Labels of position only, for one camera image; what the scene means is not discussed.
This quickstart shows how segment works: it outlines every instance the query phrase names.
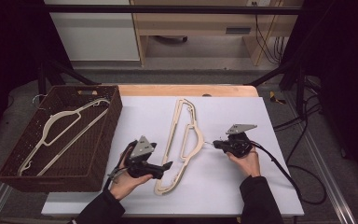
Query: beige clothes hanger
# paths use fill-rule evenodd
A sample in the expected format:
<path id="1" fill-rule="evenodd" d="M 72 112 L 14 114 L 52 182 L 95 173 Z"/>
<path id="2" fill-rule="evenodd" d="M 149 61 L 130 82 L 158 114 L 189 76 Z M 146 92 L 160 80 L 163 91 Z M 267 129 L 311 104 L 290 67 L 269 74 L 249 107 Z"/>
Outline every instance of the beige clothes hanger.
<path id="1" fill-rule="evenodd" d="M 188 166 L 191 158 L 193 156 L 195 156 L 201 150 L 201 148 L 202 148 L 202 146 L 204 144 L 204 139 L 203 139 L 203 136 L 202 136 L 202 132 L 199 129 L 199 126 L 197 124 L 196 107 L 186 99 L 177 100 L 176 101 L 176 106 L 175 106 L 175 111 L 174 111 L 174 114 L 173 114 L 173 119 L 172 119 L 172 126 L 171 126 L 171 130 L 170 130 L 170 136 L 169 136 L 169 140 L 168 140 L 167 148 L 165 150 L 165 154 L 164 154 L 162 164 L 165 164 L 168 161 L 168 157 L 169 157 L 171 146 L 172 146 L 172 139 L 173 139 L 173 136 L 174 136 L 174 133 L 175 133 L 176 125 L 177 125 L 178 120 L 180 118 L 180 114 L 181 114 L 181 111 L 182 111 L 183 104 L 188 105 L 187 110 L 190 112 L 190 116 L 191 116 L 191 122 L 186 125 L 185 137 L 184 137 L 183 142 L 182 142 L 182 149 L 181 149 L 181 154 L 180 154 L 180 157 L 184 161 L 184 164 L 183 164 L 182 168 L 180 169 L 179 173 L 177 174 L 177 176 L 174 178 L 174 180 L 172 181 L 172 183 L 168 187 L 161 186 L 162 185 L 162 178 L 158 179 L 156 181 L 155 193 L 157 195 L 166 194 L 166 193 L 172 191 L 178 185 L 178 183 L 182 179 L 183 174 L 185 173 L 186 167 Z M 186 141 L 187 141 L 188 132 L 190 130 L 194 130 L 196 132 L 197 137 L 198 137 L 198 142 L 197 142 L 197 145 L 194 147 L 194 149 L 187 156 L 185 156 L 184 155 L 185 154 L 185 145 L 186 145 Z"/>
<path id="2" fill-rule="evenodd" d="M 81 119 L 81 114 L 80 112 L 82 110 L 85 110 L 91 106 L 94 105 L 99 105 L 101 102 L 106 102 L 108 104 L 110 104 L 110 102 L 108 100 L 106 100 L 105 98 L 100 98 L 97 100 L 94 100 L 86 105 L 83 105 L 81 107 L 79 107 L 77 110 L 73 110 L 73 111 L 62 111 L 59 112 L 55 115 L 50 116 L 50 118 L 48 119 L 48 121 L 45 124 L 45 127 L 43 128 L 43 132 L 42 132 L 42 137 L 39 140 L 39 142 L 36 144 L 36 146 L 34 147 L 34 149 L 31 151 L 31 153 L 28 155 L 28 157 L 24 160 L 24 162 L 21 164 L 17 174 L 19 176 L 22 175 L 22 172 L 24 172 L 25 170 L 29 169 L 31 167 L 31 159 L 34 157 L 34 154 L 39 150 L 39 148 L 44 145 L 44 146 L 50 146 L 51 144 L 53 144 L 55 141 L 57 141 L 57 139 L 59 139 L 64 133 L 66 133 L 66 131 L 68 131 L 72 126 L 74 126 L 80 119 Z M 66 116 L 70 116 L 70 115 L 78 115 L 78 118 L 76 118 L 68 127 L 66 127 L 60 134 L 58 134 L 53 140 L 51 140 L 49 143 L 46 142 L 46 137 L 48 136 L 48 131 L 51 128 L 51 125 L 57 121 L 58 119 L 61 119 L 63 117 Z"/>

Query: person's left hand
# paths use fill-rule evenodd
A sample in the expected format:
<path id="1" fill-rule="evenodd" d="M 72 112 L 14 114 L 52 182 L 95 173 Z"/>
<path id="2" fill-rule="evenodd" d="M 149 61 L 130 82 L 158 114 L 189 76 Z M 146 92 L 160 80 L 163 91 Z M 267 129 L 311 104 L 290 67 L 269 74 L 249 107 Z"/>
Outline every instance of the person's left hand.
<path id="1" fill-rule="evenodd" d="M 121 162 L 119 168 L 123 167 L 124 160 Z M 143 175 L 138 178 L 133 178 L 127 171 L 125 171 L 123 174 L 117 176 L 115 180 L 112 181 L 110 192 L 118 201 L 120 201 L 129 195 L 136 187 L 146 183 L 152 177 L 152 175 Z"/>

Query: basket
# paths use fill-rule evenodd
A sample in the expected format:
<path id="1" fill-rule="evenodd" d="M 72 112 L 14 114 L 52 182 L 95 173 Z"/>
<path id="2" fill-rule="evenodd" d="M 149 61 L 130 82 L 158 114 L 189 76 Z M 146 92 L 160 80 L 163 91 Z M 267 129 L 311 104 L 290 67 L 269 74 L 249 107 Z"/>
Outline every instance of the basket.
<path id="1" fill-rule="evenodd" d="M 74 125 L 50 146 L 42 145 L 32 157 L 30 168 L 19 175 L 19 168 L 42 139 L 43 129 L 51 115 L 62 111 L 74 111 L 101 98 L 105 98 L 110 104 L 93 105 L 82 110 L 81 117 L 74 114 L 53 122 L 48 130 L 46 143 L 59 136 L 70 124 Z M 0 181 L 23 192 L 101 190 L 121 109 L 118 86 L 52 87 L 3 165 Z M 98 121 L 90 126 L 90 122 L 95 119 Z M 89 128 L 70 145 L 71 140 L 76 139 L 88 125 Z M 38 175 L 68 145 L 66 151 L 46 172 Z"/>

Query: wooden cabinet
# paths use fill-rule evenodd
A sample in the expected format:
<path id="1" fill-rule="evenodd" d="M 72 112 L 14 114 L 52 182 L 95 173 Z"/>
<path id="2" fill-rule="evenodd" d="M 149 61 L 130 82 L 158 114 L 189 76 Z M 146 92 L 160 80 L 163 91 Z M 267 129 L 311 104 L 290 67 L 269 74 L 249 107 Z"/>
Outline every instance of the wooden cabinet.
<path id="1" fill-rule="evenodd" d="M 246 7 L 250 0 L 131 0 L 132 5 L 152 6 L 231 6 Z M 269 7 L 298 7 L 302 0 L 270 0 Z M 147 37 L 150 35 L 241 35 L 254 65 L 260 63 L 262 47 L 256 39 L 255 15 L 227 14 L 133 14 L 141 62 L 145 59 Z M 296 16 L 257 16 L 257 25 L 266 38 L 290 36 Z"/>

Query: gray floor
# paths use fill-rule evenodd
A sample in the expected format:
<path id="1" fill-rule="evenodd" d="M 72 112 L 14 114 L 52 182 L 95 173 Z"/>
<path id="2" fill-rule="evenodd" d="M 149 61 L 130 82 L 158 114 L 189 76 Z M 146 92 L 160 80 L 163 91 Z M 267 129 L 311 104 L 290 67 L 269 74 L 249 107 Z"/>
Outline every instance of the gray floor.
<path id="1" fill-rule="evenodd" d="M 242 84 L 266 74 L 276 66 L 263 62 L 261 66 L 253 67 L 248 55 L 244 52 L 241 38 L 191 36 L 186 43 L 152 38 L 145 67 L 132 64 L 119 68 L 104 67 L 103 70 L 101 67 L 93 67 L 90 70 L 89 67 L 82 65 L 83 67 L 78 67 L 78 71 L 86 77 L 104 83 Z M 68 82 L 75 82 L 69 77 L 65 79 Z M 278 77 L 274 78 L 258 88 L 259 95 L 265 100 L 273 125 L 284 123 L 295 116 L 289 104 L 282 105 L 269 100 L 271 90 L 275 91 L 279 99 L 295 95 L 294 91 L 287 91 L 284 94 L 276 91 L 278 81 Z M 35 95 L 37 95 L 36 82 L 19 87 L 10 94 L 9 101 L 13 100 L 13 104 L 7 109 L 0 122 L 0 167 L 35 111 L 31 104 Z M 316 113 L 310 116 L 309 131 L 358 223 L 358 166 L 356 162 L 341 158 L 340 145 L 323 114 Z M 283 156 L 287 157 L 300 135 L 300 128 L 294 126 L 276 134 Z M 309 146 L 305 141 L 301 141 L 290 163 L 301 165 L 317 174 L 310 158 Z M 291 169 L 291 174 L 300 186 L 305 199 L 310 201 L 321 199 L 321 187 L 315 179 L 298 170 Z M 0 214 L 0 223 L 7 223 L 4 219 L 8 217 L 51 220 L 50 217 L 40 215 L 46 197 L 45 193 L 22 193 L 13 189 Z M 300 217 L 298 223 L 341 223 L 329 199 L 321 205 L 303 203 L 303 207 L 305 216 Z M 176 221 L 177 223 L 227 223 L 231 220 L 179 219 Z M 125 222 L 159 223 L 160 220 L 126 219 Z M 26 220 L 11 221 L 11 223 L 26 223 Z"/>

